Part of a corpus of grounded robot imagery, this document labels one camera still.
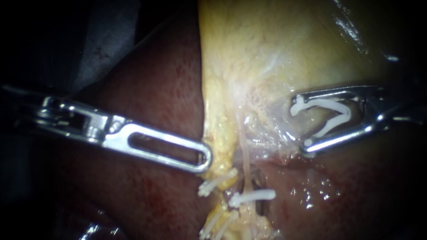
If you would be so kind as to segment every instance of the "surgical clip applier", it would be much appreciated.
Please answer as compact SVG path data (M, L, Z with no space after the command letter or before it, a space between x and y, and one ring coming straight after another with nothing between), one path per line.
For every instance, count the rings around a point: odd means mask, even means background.
M309 145L301 144L301 152L309 156L374 132L387 130L393 122L423 125L427 117L426 94L414 96L406 88L365 85L330 88L295 94L292 104L297 102L297 98L302 98L305 103L314 99L350 100L358 105L362 113L362 120L356 126L327 133L322 137L311 137Z
M25 131L63 136L194 174L207 171L212 163L212 152L202 142L151 128L80 102L10 85L1 85L0 94L0 108L16 118L15 126ZM129 144L129 138L134 133L196 151L201 156L199 163L190 164L157 152L134 148Z

